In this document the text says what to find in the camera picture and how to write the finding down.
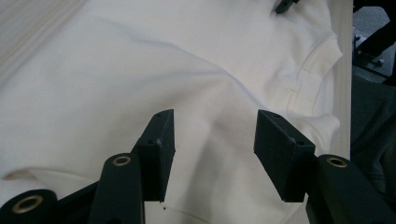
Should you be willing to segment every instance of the white t-shirt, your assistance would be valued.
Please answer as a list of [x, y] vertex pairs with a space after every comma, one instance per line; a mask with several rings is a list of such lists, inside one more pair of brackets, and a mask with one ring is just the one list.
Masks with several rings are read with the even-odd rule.
[[278, 3], [87, 1], [2, 83], [0, 176], [33, 176], [62, 198], [173, 108], [177, 152], [147, 223], [306, 222], [253, 153], [257, 112], [284, 116], [331, 153], [341, 53], [326, 0], [275, 14]]

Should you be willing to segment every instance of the brass grommet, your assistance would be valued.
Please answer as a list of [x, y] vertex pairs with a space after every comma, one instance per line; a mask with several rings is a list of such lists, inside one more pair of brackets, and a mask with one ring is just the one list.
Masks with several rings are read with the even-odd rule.
[[116, 159], [114, 159], [113, 165], [115, 165], [115, 166], [123, 166], [123, 165], [128, 164], [130, 161], [131, 161], [130, 157], [120, 156], [120, 157], [117, 157]]
[[[23, 203], [26, 203], [27, 201], [30, 200], [35, 200], [34, 203], [29, 204], [28, 206], [23, 206]], [[24, 198], [17, 202], [13, 207], [12, 207], [12, 212], [15, 214], [22, 214], [29, 212], [35, 208], [37, 208], [41, 203], [43, 202], [43, 197], [40, 195], [32, 195], [27, 198]]]
[[329, 157], [326, 160], [329, 164], [339, 167], [339, 168], [346, 168], [347, 164], [344, 161], [341, 161], [340, 159], [337, 159], [335, 157]]

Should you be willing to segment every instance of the black clamp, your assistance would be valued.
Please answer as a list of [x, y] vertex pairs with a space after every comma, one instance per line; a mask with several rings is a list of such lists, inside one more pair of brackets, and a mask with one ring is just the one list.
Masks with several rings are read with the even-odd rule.
[[144, 202], [165, 199], [175, 155], [174, 111], [152, 117], [131, 153], [106, 160], [100, 180], [57, 200], [29, 190], [5, 203], [0, 223], [145, 223]]
[[299, 0], [282, 0], [282, 2], [279, 3], [279, 5], [277, 5], [275, 12], [276, 13], [282, 13], [287, 11], [291, 5], [293, 5], [293, 3], [298, 3]]
[[315, 145], [278, 114], [260, 110], [254, 152], [286, 203], [306, 206], [311, 224], [396, 223], [396, 202], [350, 161], [314, 155]]

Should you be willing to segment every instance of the black plastic part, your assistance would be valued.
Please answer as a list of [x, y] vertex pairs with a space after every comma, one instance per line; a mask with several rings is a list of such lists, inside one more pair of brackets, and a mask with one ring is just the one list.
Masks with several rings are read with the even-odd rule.
[[309, 219], [309, 224], [333, 224], [332, 214], [330, 213], [329, 207], [323, 200], [322, 195], [318, 197], [308, 197], [306, 203], [306, 214]]
[[302, 202], [315, 145], [278, 114], [259, 110], [254, 153], [285, 202]]
[[144, 214], [139, 158], [134, 153], [110, 157], [98, 182], [88, 223], [143, 224]]
[[279, 3], [279, 5], [277, 5], [275, 12], [276, 13], [283, 13], [287, 10], [289, 10], [289, 8], [291, 7], [291, 5], [293, 5], [293, 3], [298, 3], [299, 0], [282, 0], [282, 2]]
[[378, 192], [378, 193], [382, 196], [382, 199], [384, 199], [384, 201], [388, 204], [390, 209], [392, 209], [393, 213], [396, 214], [396, 199], [391, 195], [382, 192]]
[[334, 223], [396, 223], [396, 215], [350, 161], [322, 155], [313, 172]]
[[0, 209], [2, 224], [56, 223], [57, 199], [53, 191], [26, 191], [6, 202]]
[[97, 183], [62, 198], [58, 202], [59, 223], [82, 224], [87, 223], [88, 214], [91, 211], [93, 197], [95, 196]]
[[132, 152], [140, 159], [144, 201], [163, 202], [175, 156], [172, 109], [152, 117]]

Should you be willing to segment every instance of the gray surface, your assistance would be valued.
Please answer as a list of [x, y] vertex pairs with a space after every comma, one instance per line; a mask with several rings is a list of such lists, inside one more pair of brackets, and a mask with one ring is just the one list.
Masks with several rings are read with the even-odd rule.
[[338, 36], [338, 45], [343, 53], [342, 58], [333, 67], [333, 114], [340, 120], [340, 129], [332, 140], [332, 153], [349, 159], [353, 0], [329, 0], [329, 9], [332, 15], [332, 28]]
[[[388, 22], [389, 18], [383, 8], [363, 7], [359, 11], [355, 12], [353, 15], [353, 26], [355, 28], [354, 34], [364, 33], [367, 35], [371, 35]], [[387, 56], [383, 59], [386, 60], [387, 63], [391, 62], [393, 64], [395, 45], [389, 48], [389, 51], [391, 53], [387, 54]], [[384, 75], [390, 75], [390, 73], [391, 70], [389, 70]], [[361, 69], [355, 65], [352, 66], [352, 74], [376, 83], [381, 83], [385, 80], [384, 78], [368, 72], [364, 69]]]

